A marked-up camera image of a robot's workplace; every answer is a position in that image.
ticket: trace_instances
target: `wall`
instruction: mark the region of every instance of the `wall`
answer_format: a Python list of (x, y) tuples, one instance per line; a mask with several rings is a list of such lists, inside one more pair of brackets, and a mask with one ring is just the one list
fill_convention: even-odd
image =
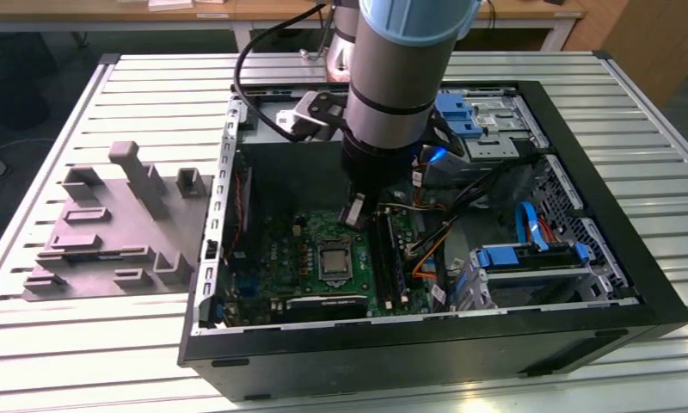
[(688, 0), (579, 0), (587, 18), (564, 50), (606, 50), (663, 107), (688, 76)]

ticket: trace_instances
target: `slotted aluminum table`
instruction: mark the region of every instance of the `slotted aluminum table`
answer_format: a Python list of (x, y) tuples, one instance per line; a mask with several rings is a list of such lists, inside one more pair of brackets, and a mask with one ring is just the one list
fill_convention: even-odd
[[(172, 176), (212, 173), (235, 55), (123, 56), (97, 67), (0, 242), (0, 411), (572, 411), (688, 409), (688, 326), (570, 375), (235, 405), (176, 366), (185, 295), (29, 303), (21, 283), (72, 165), (117, 177), (132, 139)], [(321, 82), (321, 62), (255, 54), (245, 82)], [(457, 53), (447, 79), (539, 80), (688, 305), (688, 144), (612, 61), (591, 53)]]

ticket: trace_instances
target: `floor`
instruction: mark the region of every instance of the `floor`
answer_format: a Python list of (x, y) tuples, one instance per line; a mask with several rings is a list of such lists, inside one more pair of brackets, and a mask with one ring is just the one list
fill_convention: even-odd
[[(10, 167), (10, 173), (0, 179), (0, 236), (44, 162), (50, 143), (73, 109), (76, 100), (94, 71), (98, 57), (106, 52), (128, 53), (212, 53), (236, 52), (231, 32), (112, 32), (90, 33), (89, 47), (78, 49), (69, 34), (44, 34), (58, 70), (37, 79), (42, 96), (50, 107), (50, 118), (37, 127), (13, 132), (0, 125), (0, 145), (17, 139), (28, 142), (5, 148), (0, 157)], [(260, 52), (296, 52), (301, 47), (315, 50), (319, 33), (292, 31), (260, 45)], [(688, 139), (688, 79), (663, 113)]]

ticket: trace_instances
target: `chip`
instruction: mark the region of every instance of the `chip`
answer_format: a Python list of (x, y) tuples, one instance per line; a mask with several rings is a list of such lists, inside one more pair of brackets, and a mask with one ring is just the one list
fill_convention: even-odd
[(348, 271), (347, 255), (345, 250), (328, 250), (321, 253), (321, 267), (325, 274)]
[(331, 287), (341, 287), (352, 279), (351, 242), (332, 239), (317, 243), (319, 280)]

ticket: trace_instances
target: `black computer chassis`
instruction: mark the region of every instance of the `black computer chassis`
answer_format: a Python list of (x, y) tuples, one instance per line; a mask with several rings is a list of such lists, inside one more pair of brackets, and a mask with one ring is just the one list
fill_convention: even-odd
[[(444, 87), (513, 87), (590, 207), (639, 305), (516, 311), (396, 324), (337, 324), (307, 330), (245, 330), (191, 336), (192, 281), (179, 365), (192, 367), (232, 401), (341, 394), (567, 373), (630, 342), (688, 324), (688, 310), (622, 211), (539, 82), (448, 82)], [(345, 89), (343, 83), (260, 89)]]

